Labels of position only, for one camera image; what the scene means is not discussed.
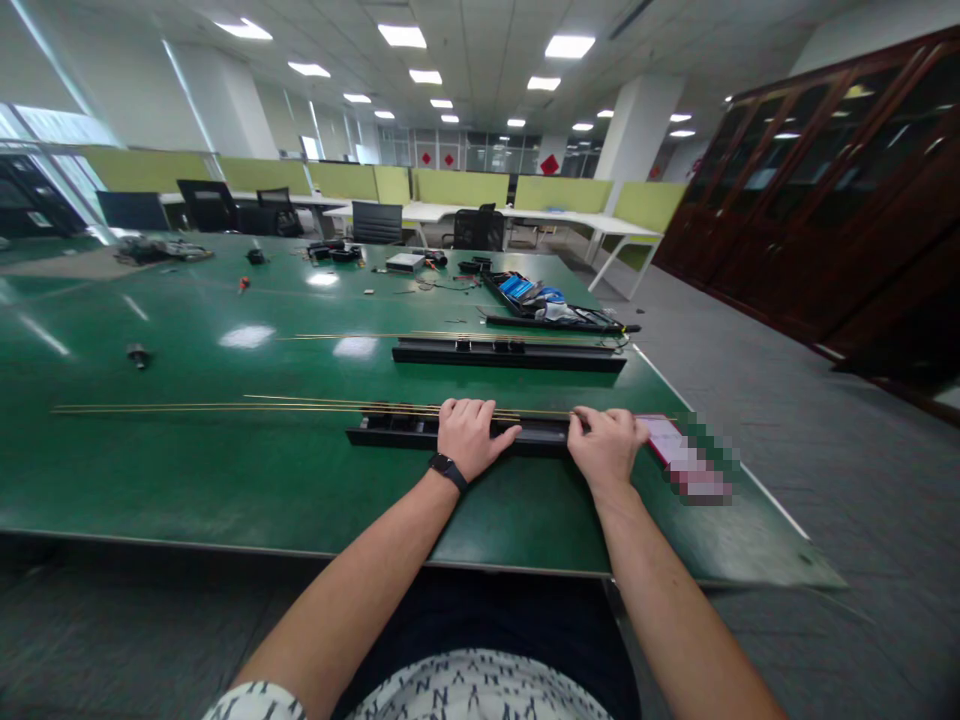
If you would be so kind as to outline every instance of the gray carpet floor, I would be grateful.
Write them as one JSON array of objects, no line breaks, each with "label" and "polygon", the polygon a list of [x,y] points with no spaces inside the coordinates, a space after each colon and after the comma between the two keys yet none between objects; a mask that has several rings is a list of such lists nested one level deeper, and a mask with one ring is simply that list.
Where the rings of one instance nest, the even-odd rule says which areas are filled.
[{"label": "gray carpet floor", "polygon": [[[588,281],[584,249],[562,233],[537,251]],[[656,268],[631,302],[596,295],[851,585],[711,596],[788,714],[931,717],[960,679],[960,432]],[[42,544],[4,560],[0,718],[34,720],[199,718],[320,567]],[[669,717],[624,631],[645,716]]]}]

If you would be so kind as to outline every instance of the green table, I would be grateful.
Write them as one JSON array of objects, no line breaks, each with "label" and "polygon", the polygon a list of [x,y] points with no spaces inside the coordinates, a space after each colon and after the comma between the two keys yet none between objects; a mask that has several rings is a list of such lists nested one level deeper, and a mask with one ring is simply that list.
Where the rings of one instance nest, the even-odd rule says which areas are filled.
[{"label": "green table", "polygon": [[[372,273],[396,248],[365,247],[365,269],[314,268],[291,252],[298,240],[190,239],[216,257],[74,288],[53,283],[47,293],[32,287],[0,309],[0,530],[333,555],[416,482],[429,457],[351,446],[344,429],[360,417],[347,413],[49,414],[61,403],[229,402],[254,393],[416,403],[495,398],[502,407],[564,411],[575,404],[688,409],[632,345],[623,371],[612,375],[394,364],[389,338],[277,342],[296,333],[483,332],[482,312],[503,310],[483,288],[405,293],[416,288],[411,279]],[[248,264],[254,244],[269,264]],[[448,253],[452,272],[445,274],[473,254]],[[497,269],[540,278],[571,302],[596,307],[557,257],[495,258]],[[169,267],[176,272],[163,272]],[[242,276],[252,286],[239,295]],[[130,342],[153,353],[145,372],[126,357]],[[722,461],[722,448],[699,442]],[[842,587],[762,486],[735,462],[727,467],[736,481],[733,504],[688,507],[649,448],[636,463],[635,485],[694,577],[713,585]],[[576,466],[517,457],[498,462],[471,489],[431,562],[610,571]]]}]

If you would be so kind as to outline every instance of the office chair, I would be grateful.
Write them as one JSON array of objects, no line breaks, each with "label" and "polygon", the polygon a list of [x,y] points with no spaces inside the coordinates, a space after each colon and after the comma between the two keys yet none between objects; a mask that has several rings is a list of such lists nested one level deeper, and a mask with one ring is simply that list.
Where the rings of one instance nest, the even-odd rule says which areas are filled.
[{"label": "office chair", "polygon": [[277,213],[277,227],[274,235],[280,237],[300,237],[303,225],[293,203],[290,202],[290,188],[276,190],[257,190],[257,204],[266,210]]},{"label": "office chair", "polygon": [[453,238],[454,250],[503,250],[504,217],[503,213],[488,210],[490,206],[481,205],[480,210],[457,210],[453,216],[453,234],[447,233],[440,238],[440,244],[448,237]]},{"label": "office chair", "polygon": [[403,243],[403,205],[353,201],[353,241],[370,245]]},{"label": "office chair", "polygon": [[97,200],[108,227],[160,232],[170,229],[167,214],[157,193],[97,190]]},{"label": "office chair", "polygon": [[177,180],[190,223],[200,232],[239,232],[240,214],[226,183]]}]

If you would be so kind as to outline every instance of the black wristwatch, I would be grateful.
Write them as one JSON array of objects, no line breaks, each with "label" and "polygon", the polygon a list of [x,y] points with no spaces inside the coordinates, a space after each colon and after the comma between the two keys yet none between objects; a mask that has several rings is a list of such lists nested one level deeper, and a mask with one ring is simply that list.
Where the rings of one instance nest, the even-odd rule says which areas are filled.
[{"label": "black wristwatch", "polygon": [[430,458],[429,465],[445,478],[450,478],[450,482],[457,486],[457,489],[460,490],[461,495],[466,492],[466,478],[463,477],[463,473],[460,472],[460,470],[457,468],[457,464],[453,462],[453,460],[448,458],[446,455],[436,453],[432,458]]}]

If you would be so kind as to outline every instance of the green partition panel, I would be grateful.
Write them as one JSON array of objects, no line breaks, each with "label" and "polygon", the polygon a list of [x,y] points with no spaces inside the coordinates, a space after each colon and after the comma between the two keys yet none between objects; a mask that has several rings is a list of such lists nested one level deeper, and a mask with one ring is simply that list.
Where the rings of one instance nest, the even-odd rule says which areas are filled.
[{"label": "green partition panel", "polygon": [[327,197],[379,200],[372,165],[308,163],[313,185]]},{"label": "green partition panel", "polygon": [[479,207],[485,203],[507,204],[510,176],[506,173],[468,173],[452,170],[413,171],[417,199],[438,205]]},{"label": "green partition panel", "polygon": [[602,213],[613,183],[586,178],[549,178],[521,175],[517,181],[517,210],[560,209]]},{"label": "green partition panel", "polygon": [[380,202],[391,205],[410,204],[410,176],[407,168],[389,165],[374,165],[373,177],[377,181],[377,196]]},{"label": "green partition panel", "polygon": [[[663,233],[666,232],[686,191],[687,186],[683,183],[624,183],[613,215],[634,225]],[[603,241],[603,249],[613,252],[619,241],[617,237],[608,237]],[[639,270],[650,250],[649,245],[628,245],[620,251],[617,259]]]},{"label": "green partition panel", "polygon": [[312,195],[303,163],[299,160],[253,160],[220,158],[227,185],[234,192],[290,188],[291,195]]},{"label": "green partition panel", "polygon": [[84,147],[80,151],[108,190],[180,192],[177,180],[210,180],[196,153]]}]

